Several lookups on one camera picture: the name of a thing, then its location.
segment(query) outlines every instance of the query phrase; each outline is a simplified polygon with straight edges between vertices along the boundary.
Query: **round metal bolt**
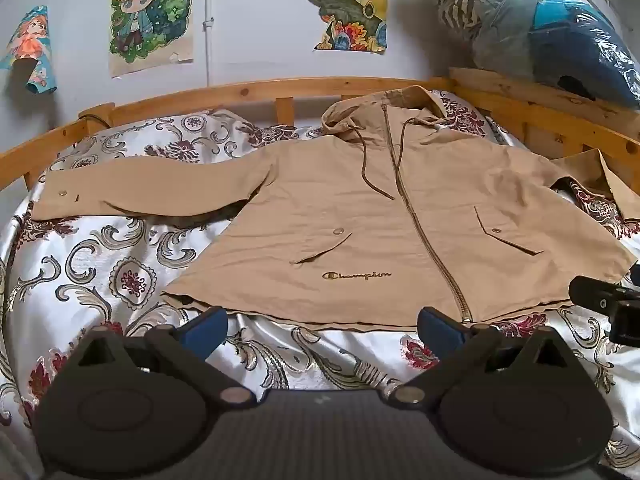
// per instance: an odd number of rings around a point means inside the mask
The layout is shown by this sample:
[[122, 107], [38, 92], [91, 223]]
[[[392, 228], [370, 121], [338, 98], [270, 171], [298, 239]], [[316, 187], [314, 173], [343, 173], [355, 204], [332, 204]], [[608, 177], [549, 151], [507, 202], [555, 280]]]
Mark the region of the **round metal bolt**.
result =
[[246, 388], [239, 388], [237, 386], [222, 390], [220, 393], [220, 399], [224, 400], [227, 404], [244, 404], [251, 400], [251, 392]]
[[415, 386], [401, 386], [396, 390], [396, 399], [405, 404], [417, 404], [424, 399], [424, 391]]

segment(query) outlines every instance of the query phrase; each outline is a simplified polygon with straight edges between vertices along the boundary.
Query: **clear plastic bag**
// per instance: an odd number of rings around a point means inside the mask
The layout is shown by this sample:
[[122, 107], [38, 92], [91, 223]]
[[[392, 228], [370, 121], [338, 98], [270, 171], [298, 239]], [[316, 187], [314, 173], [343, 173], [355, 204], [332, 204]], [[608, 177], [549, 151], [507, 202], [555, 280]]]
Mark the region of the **clear plastic bag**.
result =
[[437, 0], [478, 67], [640, 108], [640, 76], [609, 20], [588, 0]]

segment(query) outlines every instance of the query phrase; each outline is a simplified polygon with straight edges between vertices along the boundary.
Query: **torn poster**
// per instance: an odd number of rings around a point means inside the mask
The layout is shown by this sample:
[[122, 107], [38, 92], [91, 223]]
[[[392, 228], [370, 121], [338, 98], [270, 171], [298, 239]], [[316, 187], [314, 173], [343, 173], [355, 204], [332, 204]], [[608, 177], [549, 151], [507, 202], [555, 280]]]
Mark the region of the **torn poster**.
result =
[[21, 59], [36, 60], [27, 89], [34, 94], [56, 90], [56, 78], [51, 65], [51, 42], [49, 39], [49, 13], [47, 6], [33, 7], [25, 15], [0, 60], [0, 68], [10, 69]]
[[193, 60], [191, 0], [111, 0], [111, 77]]
[[316, 50], [386, 50], [386, 0], [309, 0], [326, 23]]

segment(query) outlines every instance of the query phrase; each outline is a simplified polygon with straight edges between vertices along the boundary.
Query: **bed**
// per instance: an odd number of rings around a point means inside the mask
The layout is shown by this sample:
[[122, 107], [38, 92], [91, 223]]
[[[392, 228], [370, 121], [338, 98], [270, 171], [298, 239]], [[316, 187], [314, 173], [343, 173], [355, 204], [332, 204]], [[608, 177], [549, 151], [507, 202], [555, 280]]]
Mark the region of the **bed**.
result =
[[[640, 121], [635, 112], [491, 72], [452, 69], [449, 78], [426, 82], [356, 77], [252, 82], [85, 110], [77, 121], [0, 155], [0, 188], [23, 177], [30, 190], [0, 235], [2, 470], [12, 470], [18, 478], [41, 474], [30, 417], [87, 330], [101, 324], [124, 335], [141, 335], [156, 324], [178, 326], [196, 316], [194, 310], [163, 303], [159, 292], [215, 242], [237, 213], [230, 206], [188, 219], [87, 216], [36, 222], [31, 208], [42, 191], [44, 171], [133, 155], [209, 164], [271, 142], [312, 142], [322, 131], [318, 121], [300, 120], [309, 101], [320, 100], [322, 107], [412, 84], [437, 92], [450, 127], [549, 158], [598, 148], [609, 167], [640, 191]], [[274, 102], [275, 125], [243, 118], [248, 105], [264, 102]], [[582, 189], [556, 191], [640, 256], [640, 223], [624, 223], [613, 200]], [[640, 283], [633, 274], [625, 285]], [[312, 332], [244, 315], [229, 321], [225, 343], [208, 362], [258, 396], [266, 388], [373, 387], [389, 393], [437, 364], [415, 333]], [[611, 343], [608, 320], [577, 306], [496, 326], [507, 335], [524, 336], [541, 324], [561, 333], [614, 413], [616, 428], [603, 462], [640, 478], [635, 394], [640, 351]], [[523, 406], [522, 416], [536, 416], [536, 407]]]

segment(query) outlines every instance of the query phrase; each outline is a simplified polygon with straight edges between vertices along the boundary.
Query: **tan jacket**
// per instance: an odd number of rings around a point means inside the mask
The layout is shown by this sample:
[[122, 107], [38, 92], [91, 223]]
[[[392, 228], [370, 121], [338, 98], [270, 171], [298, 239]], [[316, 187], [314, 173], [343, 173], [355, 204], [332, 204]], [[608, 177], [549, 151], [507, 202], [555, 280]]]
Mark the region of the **tan jacket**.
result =
[[166, 300], [312, 328], [408, 330], [425, 305], [493, 320], [567, 300], [576, 274], [620, 280], [636, 258], [550, 189], [574, 174], [640, 218], [640, 199], [599, 152], [555, 164], [438, 130], [443, 109], [410, 87], [335, 104], [323, 137], [238, 160], [139, 156], [53, 171], [33, 219], [192, 216], [248, 200]]

